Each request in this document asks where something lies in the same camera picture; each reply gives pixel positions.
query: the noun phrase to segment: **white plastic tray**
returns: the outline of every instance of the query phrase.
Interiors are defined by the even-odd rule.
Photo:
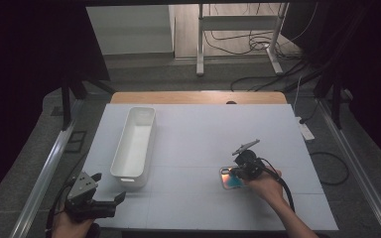
[[[156,132],[156,110],[133,107],[129,110],[110,172],[125,187],[147,182]]]

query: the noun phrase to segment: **wire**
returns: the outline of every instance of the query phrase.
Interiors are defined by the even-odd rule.
[[[264,78],[276,78],[277,76],[247,76],[238,78],[230,83],[230,91],[234,91],[233,85],[239,81],[247,80],[247,79],[264,79]]]
[[[271,165],[271,163],[269,163],[269,161],[267,161],[266,159],[263,159],[263,158],[261,158],[261,161],[265,161],[271,168],[272,168],[272,170],[275,172],[275,174],[277,174],[277,176],[278,176],[278,172],[275,170],[275,168]]]
[[[51,238],[52,237],[52,231],[53,231],[53,227],[54,227],[54,218],[55,218],[55,215],[58,215],[62,212],[64,212],[63,210],[62,211],[59,211],[59,212],[56,212],[56,209],[57,209],[57,206],[58,206],[58,203],[60,203],[60,198],[62,197],[62,194],[64,193],[64,191],[70,187],[70,186],[73,186],[74,182],[75,182],[75,179],[74,178],[70,178],[72,172],[75,170],[75,168],[79,165],[79,163],[82,161],[82,159],[85,158],[86,155],[88,155],[88,151],[86,151],[80,158],[79,160],[75,163],[75,165],[73,166],[73,168],[69,171],[69,173],[67,174],[66,178],[64,179],[63,181],[63,186],[61,187],[61,189],[58,191],[58,194],[54,200],[54,203],[52,204],[52,207],[51,209],[49,210],[49,214],[48,214],[48,220],[46,222],[46,230],[45,230],[45,233],[46,233],[46,238]]]
[[[269,7],[269,9],[271,10],[271,12],[272,12],[272,14],[275,14],[275,12],[272,10],[272,8],[271,8],[271,4],[270,3],[267,3],[268,4],[268,7]]]
[[[315,113],[317,112],[318,106],[319,106],[319,100],[317,99],[317,105],[315,106],[314,112],[312,112],[310,117],[300,119],[299,123],[305,124],[307,121],[311,120],[314,117]]]
[[[261,4],[258,3],[258,8],[256,10],[256,15],[258,15],[259,13],[259,9],[261,7]],[[214,9],[215,9],[215,12],[217,15],[218,14],[218,9],[216,8],[216,4],[214,4]],[[209,4],[208,5],[208,12],[209,12],[209,16],[211,16],[211,5]],[[243,53],[235,53],[235,52],[231,52],[229,50],[226,50],[224,48],[220,48],[220,47],[217,47],[217,46],[214,46],[213,44],[211,44],[208,39],[207,39],[207,36],[206,36],[206,33],[205,31],[203,31],[203,35],[205,37],[205,40],[206,40],[206,43],[212,47],[212,48],[215,48],[217,50],[220,50],[220,51],[223,51],[223,52],[226,52],[226,53],[229,53],[229,54],[232,54],[232,55],[237,55],[237,56],[242,56],[242,55],[246,55],[246,54],[249,54],[251,52],[254,52],[254,51],[262,51],[262,50],[265,50],[267,49],[266,45],[267,44],[270,44],[270,42],[267,42],[267,41],[256,41],[255,39],[267,39],[267,40],[270,40],[271,41],[271,38],[267,38],[267,37],[260,37],[260,35],[265,35],[265,34],[270,34],[270,33],[273,33],[273,32],[265,32],[265,33],[257,33],[257,34],[252,34],[252,31],[249,32],[248,35],[241,35],[241,36],[235,36],[235,37],[227,37],[227,38],[218,38],[214,35],[213,31],[210,31],[211,32],[211,36],[216,39],[216,40],[230,40],[230,39],[237,39],[237,38],[243,38],[243,37],[249,37],[249,41],[248,41],[248,45],[249,45],[249,51],[247,52],[243,52]]]
[[[296,115],[296,104],[297,104],[297,99],[299,98],[299,90],[300,90],[300,81],[302,81],[303,73],[300,74],[299,77],[299,82],[297,83],[297,92],[296,92],[296,99],[295,99],[295,104],[293,105],[293,111]]]
[[[278,8],[278,13],[277,13],[277,14],[280,14],[280,11],[281,11],[281,5],[283,5],[283,3],[280,3],[280,7]]]
[[[291,40],[288,40],[286,43],[283,43],[283,45],[285,45],[285,44],[287,44],[287,43],[289,43],[289,42],[292,42],[293,40],[299,38],[302,34],[305,33],[305,31],[309,28],[309,26],[311,25],[311,23],[312,23],[312,21],[313,21],[313,19],[314,19],[314,17],[315,17],[315,14],[316,14],[316,12],[317,12],[317,8],[318,8],[318,2],[315,4],[314,12],[312,13],[311,19],[309,20],[309,23],[308,23],[308,25],[305,27],[305,29],[304,29],[298,36],[292,38]]]
[[[283,78],[286,78],[287,76],[293,75],[293,74],[295,74],[295,73],[297,73],[297,72],[303,70],[303,69],[307,66],[306,63],[303,64],[301,68],[298,68],[297,70],[293,71],[293,70],[294,70],[297,66],[299,66],[302,62],[304,62],[304,61],[303,61],[303,60],[300,60],[298,63],[296,63],[296,64],[295,64],[290,70],[288,70],[286,73],[284,73],[283,75],[277,77],[277,79],[275,79],[275,80],[273,80],[273,81],[271,81],[271,82],[268,82],[268,83],[266,83],[266,84],[263,84],[263,85],[255,85],[255,86],[251,87],[251,88],[249,89],[249,91],[252,90],[252,89],[253,89],[254,91],[259,91],[259,90],[261,90],[261,89],[264,88],[264,87],[267,87],[267,86],[269,86],[269,85],[272,85],[272,84],[274,84],[274,83],[276,83],[276,82],[282,80]]]
[[[266,161],[268,163],[268,165],[271,166],[271,164],[267,160],[265,160],[265,159],[261,159],[261,160]],[[270,174],[284,188],[284,190],[286,191],[286,194],[287,194],[287,198],[289,199],[290,207],[292,208],[292,210],[294,212],[296,212],[295,205],[293,203],[292,193],[290,192],[290,188],[286,184],[286,182],[283,180],[283,178],[280,177],[280,175],[277,173],[277,171],[272,166],[271,166],[271,168],[273,168],[274,171],[271,171],[268,168],[266,168],[265,166],[262,167],[262,166],[258,165],[257,163],[254,163],[251,161],[248,161],[248,163],[259,168],[259,169],[261,169],[262,171]]]
[[[348,180],[348,177],[349,177],[348,165],[345,163],[345,161],[342,160],[342,158],[338,157],[337,155],[335,155],[333,153],[329,153],[329,152],[314,152],[314,153],[310,153],[309,155],[312,158],[313,158],[313,156],[317,156],[317,155],[331,156],[331,157],[337,159],[338,161],[340,161],[344,165],[344,167],[345,167],[345,177],[342,180],[337,181],[337,182],[329,182],[329,181],[319,180],[320,183],[325,184],[325,185],[340,185],[340,184],[345,183]]]
[[[247,51],[247,52],[243,52],[243,53],[234,53],[234,52],[228,51],[228,50],[226,50],[226,49],[223,49],[223,48],[220,48],[220,47],[213,46],[213,45],[208,41],[208,38],[206,37],[206,33],[205,33],[205,32],[203,32],[203,35],[205,36],[206,43],[207,43],[210,47],[212,47],[212,48],[214,48],[214,49],[217,49],[217,50],[220,50],[220,51],[223,51],[223,52],[232,54],[232,55],[237,55],[237,56],[246,55],[246,54],[252,52],[252,50],[249,50],[249,51]]]

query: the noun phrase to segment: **white wall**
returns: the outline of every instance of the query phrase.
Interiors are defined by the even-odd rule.
[[[87,12],[104,55],[174,50],[169,6],[87,7]]]

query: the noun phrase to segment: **white tabletop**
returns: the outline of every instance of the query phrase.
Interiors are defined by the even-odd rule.
[[[108,104],[83,170],[103,173],[97,200],[124,188],[110,174],[129,104]],[[147,184],[128,191],[103,227],[185,230],[284,230],[266,202],[247,188],[225,190],[219,169],[233,166],[241,144],[283,172],[296,212],[313,230],[336,230],[293,110],[280,105],[139,105],[156,109],[157,134]]]

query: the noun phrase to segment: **hand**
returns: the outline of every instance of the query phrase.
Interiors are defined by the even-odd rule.
[[[81,223],[76,223],[70,220],[66,212],[61,212],[56,216],[52,237],[84,238],[93,222],[94,220],[88,219],[82,221]]]
[[[278,175],[281,176],[281,171],[276,171]],[[283,197],[283,187],[266,172],[263,172],[256,179],[245,180],[244,182],[270,205],[277,202],[286,202]]]

